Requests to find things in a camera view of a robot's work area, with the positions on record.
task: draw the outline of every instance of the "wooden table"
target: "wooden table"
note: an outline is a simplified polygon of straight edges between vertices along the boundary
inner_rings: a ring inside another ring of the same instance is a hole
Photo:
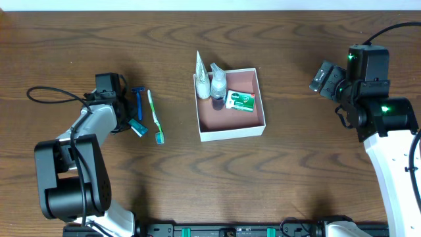
[[[69,128],[81,105],[37,104],[26,90],[44,85],[82,95],[103,72],[150,88],[162,118],[164,145],[156,144],[147,113],[146,137],[127,131],[109,136],[101,148],[113,198],[141,220],[278,223],[344,214],[386,221],[356,131],[342,127],[337,105],[310,91],[309,82],[323,59],[346,66],[350,45],[386,26],[419,20],[419,14],[3,13],[0,235],[60,236],[64,226],[41,214],[34,146]],[[391,96],[409,98],[421,118],[420,29],[394,30],[375,43],[390,52]],[[267,123],[261,137],[200,142],[192,80],[196,50],[207,66],[257,68]]]

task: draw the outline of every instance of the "toothbrush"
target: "toothbrush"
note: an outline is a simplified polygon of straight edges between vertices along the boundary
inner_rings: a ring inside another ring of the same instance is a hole
[[[152,101],[152,93],[151,93],[151,90],[147,90],[147,98],[149,100],[149,104],[151,105],[153,122],[159,128],[159,132],[157,132],[155,134],[155,139],[157,140],[157,144],[163,144],[164,143],[164,133],[162,132],[161,124],[159,123],[158,118],[157,118],[157,114],[155,113],[155,108],[153,106],[153,101]]]

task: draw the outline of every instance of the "black cable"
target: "black cable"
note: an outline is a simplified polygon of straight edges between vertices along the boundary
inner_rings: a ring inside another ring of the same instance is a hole
[[[73,97],[73,99],[67,99],[67,100],[62,100],[62,101],[40,101],[38,99],[34,99],[30,95],[30,93],[34,90],[51,90],[51,91],[54,91],[54,92],[61,92],[65,95]],[[89,174],[89,171],[88,171],[89,169],[88,169],[88,166],[86,165],[86,162],[85,162],[82,154],[76,148],[76,144],[74,142],[74,136],[75,136],[75,133],[77,133],[79,126],[88,118],[88,116],[90,116],[90,114],[92,114],[92,110],[87,105],[87,103],[83,99],[78,97],[77,95],[74,95],[73,93],[70,93],[70,92],[67,92],[67,91],[64,91],[64,90],[61,90],[61,89],[58,89],[58,88],[52,88],[52,87],[49,87],[49,86],[34,86],[34,87],[28,89],[28,91],[26,92],[26,96],[30,100],[35,101],[37,103],[46,103],[46,104],[66,103],[66,102],[77,100],[77,101],[81,102],[87,109],[86,114],[72,128],[70,128],[70,148],[71,148],[72,156],[74,158],[74,162],[76,164],[76,168],[78,169],[80,189],[81,189],[81,192],[82,192],[82,226],[85,226],[86,216],[87,216],[87,201],[86,201],[85,179],[84,179],[84,174],[82,172],[82,166],[80,165],[79,158],[82,160],[82,163],[84,164],[84,167],[86,168],[86,171],[87,171],[88,174]]]
[[[374,38],[376,38],[377,36],[381,35],[382,33],[388,32],[390,30],[393,30],[393,29],[396,29],[396,28],[399,28],[399,27],[404,27],[404,26],[421,26],[421,22],[406,22],[406,23],[400,23],[400,24],[389,26],[389,27],[384,28],[383,30],[380,30],[379,32],[377,32],[375,35],[370,37],[368,40],[366,40],[362,44],[363,45],[371,45],[371,41],[374,40]]]
[[[51,91],[54,91],[54,92],[60,92],[60,93],[63,93],[65,95],[68,95],[70,97],[73,97],[73,99],[66,99],[66,100],[61,100],[61,101],[40,101],[38,99],[34,99],[30,95],[30,93],[32,91],[34,91],[34,90],[51,90]],[[46,103],[46,104],[66,103],[66,102],[71,102],[71,101],[76,101],[77,100],[77,101],[80,101],[80,103],[82,103],[85,107],[89,108],[89,106],[87,106],[87,103],[83,99],[81,99],[80,97],[78,97],[77,95],[74,95],[74,94],[72,94],[70,92],[66,92],[66,91],[61,90],[61,89],[58,89],[58,88],[52,88],[52,87],[49,87],[49,86],[34,86],[32,88],[29,88],[28,91],[26,91],[26,96],[28,97],[28,99],[30,99],[32,101],[35,101],[37,103]]]
[[[343,117],[343,115],[341,115],[340,113],[338,113],[341,109],[343,109],[342,105],[339,105],[338,107],[336,107],[335,109],[335,114],[339,117],[339,119],[342,122],[342,125],[346,128],[346,129],[353,129],[354,126],[352,124],[347,125],[347,122],[345,122],[345,118]]]
[[[416,136],[414,137],[414,139],[413,139],[413,141],[410,145],[409,167],[405,167],[405,170],[407,172],[409,172],[409,174],[410,174],[412,189],[414,190],[415,199],[416,199],[416,202],[418,204],[418,208],[420,209],[420,212],[421,212],[420,190],[418,189],[418,185],[416,183],[416,178],[415,178],[415,171],[418,170],[418,167],[415,167],[415,164],[414,164],[415,149],[416,149],[416,146],[417,146],[418,142],[420,141],[420,138],[421,138],[421,130],[418,131],[418,133],[416,134]]]
[[[301,225],[301,227],[303,227],[303,230],[305,230],[307,232],[307,234],[303,235],[302,237],[307,237],[307,236],[311,235],[310,231],[307,228],[305,228],[305,226],[301,223],[301,221],[298,218],[295,218],[295,217],[287,217],[281,222],[281,224],[279,225],[279,230],[282,232],[283,235],[285,235],[287,237],[292,237],[289,234],[284,232],[284,222],[288,219],[293,219],[293,220],[297,221]]]
[[[107,233],[107,231],[105,231],[99,224],[95,223],[94,221],[88,222],[86,223],[87,225],[90,225],[91,228],[92,226],[94,226],[95,228],[97,228],[101,234],[108,236],[108,237],[113,237],[112,235],[110,235],[109,233]]]

